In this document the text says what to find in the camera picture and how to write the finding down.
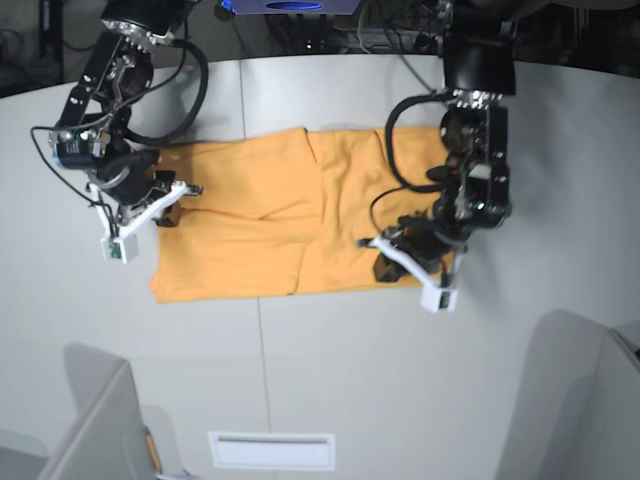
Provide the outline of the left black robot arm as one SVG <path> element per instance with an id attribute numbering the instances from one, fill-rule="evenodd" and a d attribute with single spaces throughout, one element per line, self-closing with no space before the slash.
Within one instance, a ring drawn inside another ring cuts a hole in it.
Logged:
<path id="1" fill-rule="evenodd" d="M 397 104 L 384 127 L 384 146 L 400 190 L 438 198 L 429 209 L 401 216 L 377 236 L 357 242 L 360 248 L 377 250 L 373 270 L 378 282 L 416 279 L 422 286 L 421 307 L 430 313 L 454 310 L 457 276 L 471 234 L 499 227 L 512 212 L 508 111 L 500 102 L 516 92 L 513 34 L 506 14 L 477 1 L 440 1 L 437 15 L 444 86 Z M 432 103 L 446 109 L 440 139 L 447 158 L 427 171 L 427 184 L 418 185 L 399 170 L 393 133 L 406 110 Z"/>

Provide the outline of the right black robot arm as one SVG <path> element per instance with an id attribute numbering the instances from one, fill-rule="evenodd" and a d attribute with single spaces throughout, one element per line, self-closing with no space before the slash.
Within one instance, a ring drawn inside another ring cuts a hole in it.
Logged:
<path id="1" fill-rule="evenodd" d="M 101 15 L 105 27 L 81 79 L 68 95 L 58 122 L 43 127 L 51 148 L 41 159 L 58 175 L 82 172 L 83 190 L 72 191 L 96 210 L 103 228 L 105 259 L 131 262 L 139 254 L 138 231 L 147 223 L 172 228 L 179 222 L 179 201 L 199 197 L 203 189 L 162 170 L 161 148 L 193 125 L 204 104 L 209 64 L 189 38 L 193 1 L 110 1 Z M 130 129 L 133 106 L 158 90 L 153 53 L 178 49 L 191 55 L 200 72 L 191 109 L 170 132 L 149 137 Z"/>

